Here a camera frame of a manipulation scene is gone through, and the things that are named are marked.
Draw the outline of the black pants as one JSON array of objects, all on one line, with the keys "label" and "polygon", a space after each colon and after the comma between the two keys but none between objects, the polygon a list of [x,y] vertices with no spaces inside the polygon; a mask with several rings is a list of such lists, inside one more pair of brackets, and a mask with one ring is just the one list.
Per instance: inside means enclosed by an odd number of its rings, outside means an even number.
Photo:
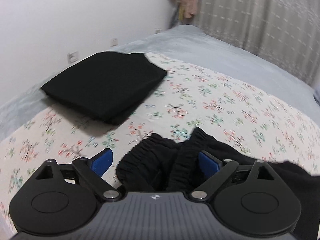
[{"label": "black pants", "polygon": [[[174,142],[152,134],[132,148],[121,159],[116,175],[125,191],[183,191],[191,193],[206,181],[199,167],[198,155],[207,151],[219,160],[232,159],[240,165],[253,165],[247,157],[231,146],[217,141],[202,129],[195,128],[184,142]],[[299,239],[317,239],[319,230],[319,177],[312,176],[289,161],[270,163],[299,199],[300,219],[294,230]]]}]

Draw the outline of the floral bed sheet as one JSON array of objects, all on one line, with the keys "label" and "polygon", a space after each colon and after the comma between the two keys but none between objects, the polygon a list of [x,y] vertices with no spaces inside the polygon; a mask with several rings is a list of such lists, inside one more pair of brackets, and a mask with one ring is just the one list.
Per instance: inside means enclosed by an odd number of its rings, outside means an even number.
[{"label": "floral bed sheet", "polygon": [[307,115],[219,72],[162,54],[147,58],[168,74],[122,125],[111,127],[56,103],[1,142],[1,239],[16,232],[11,199],[45,160],[67,164],[110,148],[117,165],[152,133],[182,142],[199,127],[249,157],[288,160],[319,174],[319,127]]}]

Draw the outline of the folded black garment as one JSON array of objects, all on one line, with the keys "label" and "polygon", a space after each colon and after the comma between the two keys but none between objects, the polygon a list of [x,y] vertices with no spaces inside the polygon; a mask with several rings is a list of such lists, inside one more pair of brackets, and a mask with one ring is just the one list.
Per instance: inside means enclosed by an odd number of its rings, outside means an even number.
[{"label": "folded black garment", "polygon": [[41,90],[58,103],[108,125],[122,124],[161,84],[167,71],[143,53],[96,53],[65,69]]}]

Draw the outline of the grey blue bed blanket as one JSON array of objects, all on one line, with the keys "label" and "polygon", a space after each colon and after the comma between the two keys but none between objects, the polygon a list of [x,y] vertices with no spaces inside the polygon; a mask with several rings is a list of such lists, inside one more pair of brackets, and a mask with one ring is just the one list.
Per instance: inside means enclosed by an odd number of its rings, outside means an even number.
[{"label": "grey blue bed blanket", "polygon": [[[220,72],[278,97],[319,124],[319,105],[313,98],[311,87],[274,64],[210,37],[195,26],[180,25],[116,46],[113,50],[121,53],[160,53]],[[1,105],[2,140],[54,103],[40,91],[40,87],[56,74],[53,72]]]}]

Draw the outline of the grey star curtain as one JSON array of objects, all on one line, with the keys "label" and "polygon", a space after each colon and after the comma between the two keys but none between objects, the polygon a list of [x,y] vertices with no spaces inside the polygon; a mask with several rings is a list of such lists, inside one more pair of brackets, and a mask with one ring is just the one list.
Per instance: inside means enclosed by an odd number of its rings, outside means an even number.
[{"label": "grey star curtain", "polygon": [[319,69],[319,0],[199,0],[194,24],[308,85]]}]

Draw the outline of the white wall socket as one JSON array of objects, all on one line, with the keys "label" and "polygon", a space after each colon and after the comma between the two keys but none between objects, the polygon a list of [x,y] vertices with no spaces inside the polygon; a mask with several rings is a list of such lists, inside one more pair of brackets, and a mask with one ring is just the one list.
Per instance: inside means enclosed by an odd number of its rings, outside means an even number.
[{"label": "white wall socket", "polygon": [[68,63],[71,64],[71,63],[75,63],[76,61],[78,61],[78,55],[79,55],[79,53],[77,51],[72,52],[72,53],[68,53],[67,54]]}]

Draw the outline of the small white wall switch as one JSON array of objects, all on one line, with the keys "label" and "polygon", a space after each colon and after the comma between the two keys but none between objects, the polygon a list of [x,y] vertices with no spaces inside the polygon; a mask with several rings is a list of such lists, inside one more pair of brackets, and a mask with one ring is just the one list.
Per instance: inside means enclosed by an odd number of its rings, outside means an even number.
[{"label": "small white wall switch", "polygon": [[111,47],[115,47],[115,46],[117,46],[118,45],[118,39],[117,38],[113,38],[112,40],[111,40]]}]

